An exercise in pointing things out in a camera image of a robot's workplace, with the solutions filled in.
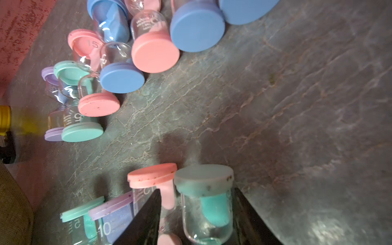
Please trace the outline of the blue sand timer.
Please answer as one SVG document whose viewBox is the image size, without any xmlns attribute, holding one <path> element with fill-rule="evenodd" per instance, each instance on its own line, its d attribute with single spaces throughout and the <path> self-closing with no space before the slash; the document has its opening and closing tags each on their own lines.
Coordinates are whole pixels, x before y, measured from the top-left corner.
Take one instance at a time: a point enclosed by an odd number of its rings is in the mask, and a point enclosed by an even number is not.
<svg viewBox="0 0 392 245">
<path fill-rule="evenodd" d="M 100 49 L 100 82 L 108 92 L 127 94 L 143 87 L 145 76 L 131 57 L 128 10 L 123 1 L 88 1 L 94 31 L 104 42 Z"/>
<path fill-rule="evenodd" d="M 225 19 L 217 1 L 171 0 L 170 37 L 184 52 L 201 52 L 215 46 L 225 33 Z"/>
<path fill-rule="evenodd" d="M 272 10 L 279 0 L 219 0 L 225 21 L 232 25 L 251 23 Z"/>
</svg>

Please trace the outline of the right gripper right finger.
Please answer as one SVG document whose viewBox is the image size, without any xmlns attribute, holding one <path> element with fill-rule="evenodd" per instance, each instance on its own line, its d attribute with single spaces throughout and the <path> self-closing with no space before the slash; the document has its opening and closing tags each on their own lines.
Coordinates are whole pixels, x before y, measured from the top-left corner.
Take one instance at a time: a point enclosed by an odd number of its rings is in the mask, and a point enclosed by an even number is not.
<svg viewBox="0 0 392 245">
<path fill-rule="evenodd" d="M 233 188 L 232 198 L 237 245 L 282 245 L 239 188 Z"/>
</svg>

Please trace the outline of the pink sand timer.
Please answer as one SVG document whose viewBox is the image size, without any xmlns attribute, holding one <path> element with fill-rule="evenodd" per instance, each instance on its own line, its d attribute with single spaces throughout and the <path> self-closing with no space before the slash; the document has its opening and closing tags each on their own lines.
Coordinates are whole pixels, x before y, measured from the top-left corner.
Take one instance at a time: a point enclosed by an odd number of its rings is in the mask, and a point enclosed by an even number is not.
<svg viewBox="0 0 392 245">
<path fill-rule="evenodd" d="M 76 29 L 67 37 L 74 60 L 79 68 L 87 71 L 78 83 L 78 109 L 84 116 L 102 117 L 120 109 L 117 97 L 103 89 L 100 82 L 101 55 L 103 42 L 97 34 L 87 29 Z"/>
<path fill-rule="evenodd" d="M 134 170 L 127 175 L 133 191 L 133 208 L 135 217 L 155 190 L 161 194 L 161 215 L 157 245 L 181 245 L 180 238 L 168 232 L 167 217 L 176 208 L 174 175 L 175 163 L 164 163 Z"/>
<path fill-rule="evenodd" d="M 160 13 L 161 1 L 127 0 L 132 15 L 132 59 L 135 66 L 147 73 L 160 73 L 172 68 L 180 58 L 173 44 L 168 23 Z"/>
</svg>

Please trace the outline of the large green sand timer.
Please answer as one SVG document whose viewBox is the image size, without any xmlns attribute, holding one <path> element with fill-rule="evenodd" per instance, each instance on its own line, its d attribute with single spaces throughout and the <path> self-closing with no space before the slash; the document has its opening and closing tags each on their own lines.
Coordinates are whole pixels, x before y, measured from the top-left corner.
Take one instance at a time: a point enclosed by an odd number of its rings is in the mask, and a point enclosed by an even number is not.
<svg viewBox="0 0 392 245">
<path fill-rule="evenodd" d="M 196 245 L 222 245 L 233 232 L 234 171 L 219 164 L 192 165 L 175 173 L 183 230 Z"/>
</svg>

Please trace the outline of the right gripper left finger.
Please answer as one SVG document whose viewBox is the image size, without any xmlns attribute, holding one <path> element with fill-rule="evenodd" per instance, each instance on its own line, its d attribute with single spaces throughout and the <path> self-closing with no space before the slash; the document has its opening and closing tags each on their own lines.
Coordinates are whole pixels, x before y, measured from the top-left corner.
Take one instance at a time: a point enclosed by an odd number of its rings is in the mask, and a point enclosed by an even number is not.
<svg viewBox="0 0 392 245">
<path fill-rule="evenodd" d="M 159 236 L 161 194 L 155 190 L 114 245 L 156 245 Z"/>
</svg>

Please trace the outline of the purple sand timer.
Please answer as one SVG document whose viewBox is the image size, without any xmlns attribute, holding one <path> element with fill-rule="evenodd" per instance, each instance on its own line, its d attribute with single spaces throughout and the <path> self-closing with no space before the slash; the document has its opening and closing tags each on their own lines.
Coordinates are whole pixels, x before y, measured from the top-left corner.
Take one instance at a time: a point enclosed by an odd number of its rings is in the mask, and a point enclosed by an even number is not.
<svg viewBox="0 0 392 245">
<path fill-rule="evenodd" d="M 95 222 L 98 244 L 112 245 L 133 220 L 133 191 L 91 209 L 88 214 Z"/>
<path fill-rule="evenodd" d="M 64 129 L 63 112 L 66 107 L 67 97 L 60 91 L 60 83 L 54 74 L 54 67 L 49 66 L 41 71 L 45 82 L 45 95 L 50 99 L 50 112 L 47 116 L 47 129 L 44 138 L 49 142 L 62 141 Z"/>
</svg>

